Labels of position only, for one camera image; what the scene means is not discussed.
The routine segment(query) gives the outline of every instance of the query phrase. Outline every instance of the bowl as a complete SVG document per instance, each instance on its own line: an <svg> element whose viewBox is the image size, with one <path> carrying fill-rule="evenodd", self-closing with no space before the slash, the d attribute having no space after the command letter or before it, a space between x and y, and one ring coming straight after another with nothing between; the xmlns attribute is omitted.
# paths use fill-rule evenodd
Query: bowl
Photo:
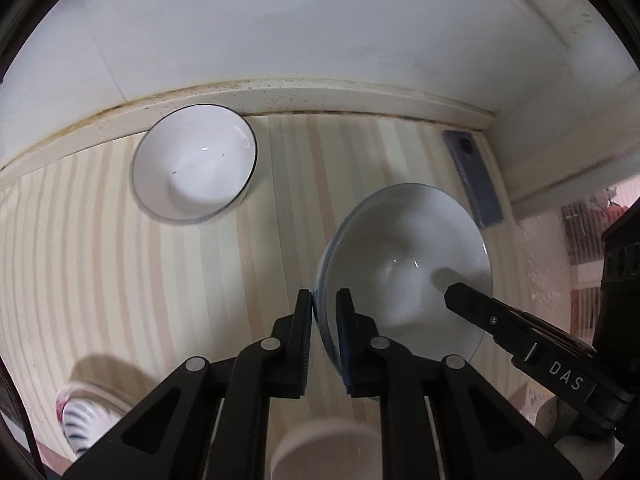
<svg viewBox="0 0 640 480"><path fill-rule="evenodd" d="M133 158L132 187L159 219L202 221L242 198L257 154L240 115L217 105L188 106L146 133Z"/></svg>
<svg viewBox="0 0 640 480"><path fill-rule="evenodd" d="M451 196L425 184L397 184L364 199L322 256L314 297L324 348L340 370L335 293L349 288L355 310L380 335L414 355L469 360L484 331L448 310L444 293L463 282L491 295L479 229Z"/></svg>
<svg viewBox="0 0 640 480"><path fill-rule="evenodd" d="M369 426L341 418L312 420L282 439L271 480L382 480L382 441Z"/></svg>

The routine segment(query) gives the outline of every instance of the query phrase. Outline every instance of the silver rivet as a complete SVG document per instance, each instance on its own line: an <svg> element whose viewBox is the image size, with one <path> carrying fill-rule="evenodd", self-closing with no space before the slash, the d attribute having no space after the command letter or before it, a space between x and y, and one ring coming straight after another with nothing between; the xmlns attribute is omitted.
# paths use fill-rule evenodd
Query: silver rivet
<svg viewBox="0 0 640 480"><path fill-rule="evenodd" d="M447 364L449 368L453 368L454 370L460 370L460 368L465 367L465 360L459 355L448 355L444 362Z"/></svg>
<svg viewBox="0 0 640 480"><path fill-rule="evenodd" d="M376 350L384 350L385 348L389 348L389 339L382 337L381 335L377 335L371 338L369 344Z"/></svg>
<svg viewBox="0 0 640 480"><path fill-rule="evenodd" d="M187 360L187 363L184 366L190 372L199 372L204 368L204 365L205 361L202 357L192 357Z"/></svg>
<svg viewBox="0 0 640 480"><path fill-rule="evenodd" d="M275 350L280 348L280 340L276 337L266 337L260 342L260 346L264 350Z"/></svg>

